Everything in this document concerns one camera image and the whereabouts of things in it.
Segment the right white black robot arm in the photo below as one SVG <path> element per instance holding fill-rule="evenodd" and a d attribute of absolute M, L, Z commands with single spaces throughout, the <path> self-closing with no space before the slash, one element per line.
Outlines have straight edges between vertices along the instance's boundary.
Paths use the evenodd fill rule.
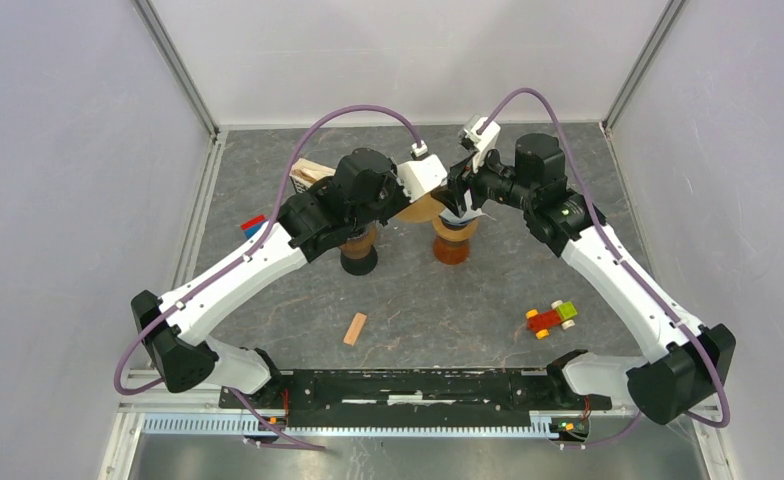
<path fill-rule="evenodd" d="M 724 383 L 736 347 L 731 330 L 706 326 L 643 270 L 618 240 L 589 195 L 572 189 L 566 153 L 557 138 L 530 133 L 515 142 L 511 165 L 493 142 L 475 134 L 460 140 L 466 157 L 452 165 L 436 199 L 455 215 L 487 201 L 521 211 L 529 233 L 577 271 L 607 302 L 640 347 L 640 357 L 582 353 L 545 382 L 548 400 L 570 408 L 585 394 L 622 384 L 649 420 L 666 425 L 712 395 L 729 422 Z"/>

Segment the blue glass dripper cone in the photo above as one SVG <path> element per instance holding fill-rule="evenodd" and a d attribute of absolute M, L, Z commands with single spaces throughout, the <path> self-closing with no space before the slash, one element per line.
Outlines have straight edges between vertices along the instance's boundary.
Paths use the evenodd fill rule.
<path fill-rule="evenodd" d="M 439 221 L 441 224 L 450 230 L 461 230 L 472 224 L 475 220 L 480 217 L 480 214 L 476 214 L 474 216 L 465 215 L 463 217 L 459 217 L 453 215 L 451 212 L 443 212 L 439 215 Z"/>

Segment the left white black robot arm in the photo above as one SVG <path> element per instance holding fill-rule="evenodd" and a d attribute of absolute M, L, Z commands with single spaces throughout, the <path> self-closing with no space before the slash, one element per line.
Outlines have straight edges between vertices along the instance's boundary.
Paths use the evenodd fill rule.
<path fill-rule="evenodd" d="M 386 223 L 415 198 L 412 165 L 358 148 L 333 175 L 289 197 L 261 231 L 191 282 L 163 295 L 143 290 L 131 301 L 140 344 L 171 393 L 202 383 L 244 392 L 258 407 L 274 405 L 282 381 L 258 350 L 212 339 L 230 313 L 280 277 L 343 245 L 372 222 Z"/>

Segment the orange coffee filter box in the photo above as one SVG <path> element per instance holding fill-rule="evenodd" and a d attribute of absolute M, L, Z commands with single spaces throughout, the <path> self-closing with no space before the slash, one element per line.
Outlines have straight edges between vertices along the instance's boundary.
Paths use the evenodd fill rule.
<path fill-rule="evenodd" d="M 290 168 L 289 179 L 296 193 L 302 193 L 319 180 L 331 177 L 335 169 L 300 158 Z"/>

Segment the dark red cup carafe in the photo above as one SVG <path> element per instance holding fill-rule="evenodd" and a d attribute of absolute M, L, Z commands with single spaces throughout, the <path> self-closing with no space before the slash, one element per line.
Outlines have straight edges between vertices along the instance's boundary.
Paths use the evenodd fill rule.
<path fill-rule="evenodd" d="M 371 250 L 367 255 L 360 258 L 351 258 L 344 253 L 340 254 L 340 265 L 343 270 L 353 276 L 364 276 L 371 273 L 378 263 L 378 255 Z"/>

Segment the white paper coffee filter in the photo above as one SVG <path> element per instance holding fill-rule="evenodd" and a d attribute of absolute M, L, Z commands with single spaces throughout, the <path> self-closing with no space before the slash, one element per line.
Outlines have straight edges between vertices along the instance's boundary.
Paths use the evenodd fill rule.
<path fill-rule="evenodd" d="M 456 215 L 456 216 L 459 216 L 459 217 L 463 217 L 463 216 L 465 216 L 465 215 L 471 215 L 471 216 L 474 216 L 474 215 L 476 215 L 476 214 L 480 214 L 480 217 L 482 217 L 482 216 L 488 216 L 488 214 L 484 213 L 484 212 L 483 212 L 481 209 L 469 209 L 469 210 L 466 210 L 466 211 L 465 211 L 464 213 L 462 213 L 461 215 L 457 215 L 457 214 L 455 214 L 455 213 L 454 213 L 454 212 L 452 212 L 450 209 L 445 209 L 445 210 L 443 210 L 441 213 L 443 213 L 443 212 L 451 212 L 453 215 Z"/>

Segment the amber glass carafe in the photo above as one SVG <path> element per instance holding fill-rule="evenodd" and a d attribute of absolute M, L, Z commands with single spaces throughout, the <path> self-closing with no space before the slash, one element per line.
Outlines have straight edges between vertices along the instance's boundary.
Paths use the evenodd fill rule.
<path fill-rule="evenodd" d="M 432 244 L 434 257 L 445 265 L 459 265 L 470 255 L 470 240 L 450 241 L 436 236 Z"/>

